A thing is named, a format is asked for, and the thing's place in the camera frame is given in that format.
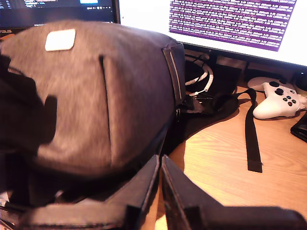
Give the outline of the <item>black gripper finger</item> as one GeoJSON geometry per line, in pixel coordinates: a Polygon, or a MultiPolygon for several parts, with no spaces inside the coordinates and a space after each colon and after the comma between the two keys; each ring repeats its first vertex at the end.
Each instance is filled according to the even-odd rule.
{"type": "Polygon", "coordinates": [[[52,204],[21,217],[23,230],[138,230],[152,205],[159,180],[159,156],[152,158],[106,201],[52,204]]]}
{"type": "Polygon", "coordinates": [[[170,230],[305,230],[297,211],[280,207],[223,206],[162,157],[162,191],[170,230]]]}

